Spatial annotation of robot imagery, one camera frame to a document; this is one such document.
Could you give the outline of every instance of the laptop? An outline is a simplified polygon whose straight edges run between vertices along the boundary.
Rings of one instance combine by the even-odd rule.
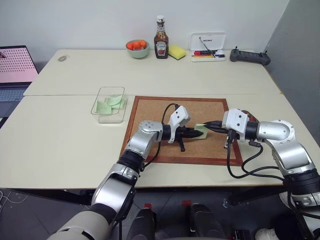
[[[0,118],[7,118],[38,76],[26,46],[0,46]]]

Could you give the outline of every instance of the cork board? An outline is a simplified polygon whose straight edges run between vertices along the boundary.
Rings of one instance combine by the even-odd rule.
[[[124,136],[122,151],[127,142],[138,130],[141,121],[151,120],[160,122],[167,105],[176,103],[186,107],[191,120],[186,127],[194,127],[195,124],[202,124],[214,120],[222,120],[224,112],[228,110],[227,101],[224,98],[185,98],[185,97],[153,97],[136,96],[133,102],[131,115]],[[168,123],[170,115],[175,110],[171,106],[164,118]],[[202,165],[226,165],[227,150],[224,149],[226,134],[209,130],[206,139],[184,138],[185,152],[180,151],[179,144],[168,141],[161,142],[161,149],[155,163],[172,164],[202,164]],[[152,148],[146,162],[150,161],[156,154],[158,144]],[[237,141],[234,141],[231,148],[230,164],[240,166],[243,160],[240,154]]]

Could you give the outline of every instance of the clear plastic container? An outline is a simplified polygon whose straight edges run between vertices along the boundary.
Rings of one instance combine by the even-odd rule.
[[[128,98],[122,86],[103,86],[95,98],[91,114],[100,124],[118,124],[124,120]]]

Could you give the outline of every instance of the orange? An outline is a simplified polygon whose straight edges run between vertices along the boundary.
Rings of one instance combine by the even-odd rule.
[[[129,50],[133,50],[133,49],[134,49],[133,43],[132,43],[132,42],[128,42],[128,43],[126,44],[126,48],[129,49]]]
[[[134,48],[135,50],[140,49],[140,48],[141,48],[140,42],[139,42],[139,41],[135,41],[135,42],[133,43],[133,48]]]
[[[145,48],[147,46],[147,43],[145,40],[140,40],[141,47]]]

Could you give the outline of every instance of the bottle cap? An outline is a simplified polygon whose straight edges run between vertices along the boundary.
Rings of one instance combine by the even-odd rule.
[[[163,23],[165,21],[165,17],[163,15],[156,16],[156,21],[159,23]]]

